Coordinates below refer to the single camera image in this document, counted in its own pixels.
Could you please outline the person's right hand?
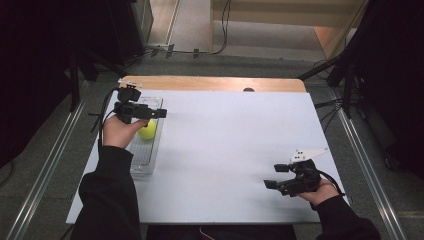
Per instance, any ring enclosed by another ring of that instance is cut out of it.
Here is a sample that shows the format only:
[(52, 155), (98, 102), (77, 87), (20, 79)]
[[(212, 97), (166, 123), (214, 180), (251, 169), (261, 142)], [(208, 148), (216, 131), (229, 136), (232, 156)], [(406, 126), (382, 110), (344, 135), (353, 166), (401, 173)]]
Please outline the person's right hand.
[(315, 192), (304, 192), (298, 194), (300, 198), (310, 202), (313, 206), (317, 206), (320, 203), (338, 195), (339, 193), (335, 186), (329, 180), (325, 179), (320, 181), (319, 187)]

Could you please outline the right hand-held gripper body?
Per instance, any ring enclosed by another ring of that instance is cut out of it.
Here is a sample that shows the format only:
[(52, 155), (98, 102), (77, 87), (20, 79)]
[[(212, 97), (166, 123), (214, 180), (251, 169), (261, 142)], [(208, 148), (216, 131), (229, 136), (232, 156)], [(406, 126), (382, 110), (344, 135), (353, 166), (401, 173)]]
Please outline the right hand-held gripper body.
[(290, 158), (287, 165), (290, 171), (295, 174), (291, 180), (281, 183), (279, 191), (283, 195), (294, 197), (299, 193), (313, 192), (319, 187), (321, 173), (316, 168), (313, 159), (329, 151), (328, 148), (301, 150), (297, 149)]

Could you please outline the yellow tennis ball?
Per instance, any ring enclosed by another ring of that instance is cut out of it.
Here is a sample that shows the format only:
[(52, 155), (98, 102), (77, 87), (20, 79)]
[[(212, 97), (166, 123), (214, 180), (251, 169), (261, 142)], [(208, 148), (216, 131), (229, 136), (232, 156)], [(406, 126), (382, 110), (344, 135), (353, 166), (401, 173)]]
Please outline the yellow tennis ball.
[(148, 124), (138, 130), (138, 135), (145, 140), (152, 139), (156, 134), (156, 122), (150, 120)]

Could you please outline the white board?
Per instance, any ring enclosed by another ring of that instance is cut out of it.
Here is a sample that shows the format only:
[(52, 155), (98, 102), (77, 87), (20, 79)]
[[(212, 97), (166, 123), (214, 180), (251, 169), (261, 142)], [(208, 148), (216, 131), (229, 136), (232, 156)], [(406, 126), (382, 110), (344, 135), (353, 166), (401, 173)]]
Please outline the white board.
[(269, 190), (290, 179), (274, 167), (296, 151), (317, 151), (317, 168), (337, 171), (307, 93), (145, 90), (168, 113), (159, 125), (152, 174), (135, 178), (144, 224), (315, 222), (299, 198)]

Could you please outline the clear plastic container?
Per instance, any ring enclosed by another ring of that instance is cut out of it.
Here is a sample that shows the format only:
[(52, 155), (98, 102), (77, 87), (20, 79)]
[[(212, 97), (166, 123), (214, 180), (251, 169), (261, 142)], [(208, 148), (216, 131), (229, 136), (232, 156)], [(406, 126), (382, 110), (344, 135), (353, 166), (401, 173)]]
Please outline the clear plastic container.
[[(141, 97), (138, 104), (147, 105), (151, 109), (162, 109), (163, 99), (160, 97)], [(156, 134), (152, 139), (142, 139), (138, 132), (133, 136), (127, 150), (133, 154), (130, 172), (133, 176), (152, 174), (158, 152), (163, 119), (150, 119), (156, 122)]]

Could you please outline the aluminium floor rail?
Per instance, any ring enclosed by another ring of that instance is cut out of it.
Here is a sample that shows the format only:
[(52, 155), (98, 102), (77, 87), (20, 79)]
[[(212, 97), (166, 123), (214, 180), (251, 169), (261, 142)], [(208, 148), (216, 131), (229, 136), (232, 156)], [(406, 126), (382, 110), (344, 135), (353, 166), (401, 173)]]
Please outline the aluminium floor rail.
[(378, 212), (383, 220), (391, 240), (407, 240), (400, 221), (392, 204), (383, 189), (383, 186), (372, 166), (364, 145), (357, 133), (352, 120), (344, 112), (339, 113), (339, 119), (344, 127), (345, 133), (355, 153), (358, 164), (364, 175), (365, 181), (370, 189), (371, 195), (377, 206)]
[(29, 194), (25, 198), (18, 215), (8, 232), (5, 240), (22, 240), (25, 232), (42, 200), (42, 197), (49, 185), (49, 182), (53, 176), (53, 173), (61, 159), (62, 153), (69, 141), (69, 138), (76, 126), (76, 123), (84, 109), (87, 94), (90, 90), (90, 83), (84, 81), (80, 87), (80, 102), (76, 105), (73, 112), (70, 112), (67, 116), (65, 123), (63, 124), (58, 137), (52, 149), (49, 152), (47, 159), (41, 168)]

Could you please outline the beige wooden furniture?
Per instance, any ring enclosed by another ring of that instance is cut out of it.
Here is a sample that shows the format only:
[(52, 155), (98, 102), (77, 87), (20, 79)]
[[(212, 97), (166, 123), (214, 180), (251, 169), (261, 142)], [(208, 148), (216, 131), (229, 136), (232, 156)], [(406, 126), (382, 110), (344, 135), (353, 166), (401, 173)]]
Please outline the beige wooden furniture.
[(338, 55), (369, 0), (231, 0), (236, 22), (312, 26), (327, 59)]

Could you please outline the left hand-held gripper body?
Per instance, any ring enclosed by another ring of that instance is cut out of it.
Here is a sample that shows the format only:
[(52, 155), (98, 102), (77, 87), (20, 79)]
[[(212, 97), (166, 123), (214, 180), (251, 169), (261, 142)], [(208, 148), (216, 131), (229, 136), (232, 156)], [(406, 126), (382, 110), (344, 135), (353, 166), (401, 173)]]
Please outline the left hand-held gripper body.
[(118, 101), (114, 104), (113, 112), (125, 124), (130, 124), (133, 118), (150, 120), (151, 110), (148, 106), (137, 103), (141, 96), (141, 92), (137, 89), (137, 84), (128, 81), (124, 81), (124, 84), (125, 87), (118, 89)]

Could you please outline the person's left hand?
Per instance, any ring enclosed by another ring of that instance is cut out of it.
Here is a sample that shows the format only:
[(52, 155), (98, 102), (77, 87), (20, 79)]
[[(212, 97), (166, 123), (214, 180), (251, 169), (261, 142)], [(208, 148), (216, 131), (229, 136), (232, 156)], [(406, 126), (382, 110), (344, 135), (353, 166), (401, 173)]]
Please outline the person's left hand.
[(108, 118), (103, 125), (104, 146), (113, 146), (125, 149), (132, 141), (133, 136), (143, 127), (147, 126), (148, 120), (141, 119), (134, 123), (126, 124), (116, 115)]

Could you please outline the black metal stand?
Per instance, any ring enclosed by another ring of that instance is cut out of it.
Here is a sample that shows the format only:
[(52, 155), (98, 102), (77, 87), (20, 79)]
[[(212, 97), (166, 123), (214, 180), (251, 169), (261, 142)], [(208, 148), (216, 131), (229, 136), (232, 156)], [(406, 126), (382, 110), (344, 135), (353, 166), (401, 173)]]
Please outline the black metal stand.
[(99, 54), (87, 48), (75, 48), (69, 53), (69, 79), (71, 83), (71, 106), (70, 111), (74, 112), (81, 102), (79, 73), (82, 73), (86, 80), (96, 81), (99, 76), (99, 71), (95, 64), (99, 63), (108, 70), (114, 72), (119, 77), (128, 75), (126, 71), (119, 68), (117, 65), (103, 58)]
[(298, 79), (305, 81), (306, 79), (309, 79), (329, 68), (331, 68), (331, 72), (326, 78), (326, 83), (329, 87), (334, 88), (341, 82), (344, 82), (342, 109), (346, 116), (351, 118), (351, 92), (353, 87), (355, 65), (350, 60), (350, 54), (347, 50), (342, 51), (330, 60), (324, 60), (317, 66), (314, 66), (311, 70), (299, 75)]

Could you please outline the dark cabinet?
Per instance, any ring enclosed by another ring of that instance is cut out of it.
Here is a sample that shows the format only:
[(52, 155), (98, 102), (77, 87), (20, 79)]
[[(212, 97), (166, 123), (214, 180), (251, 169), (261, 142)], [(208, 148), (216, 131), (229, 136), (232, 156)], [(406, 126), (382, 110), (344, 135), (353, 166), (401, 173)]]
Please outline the dark cabinet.
[(154, 22), (150, 0), (109, 0), (121, 62), (145, 53)]

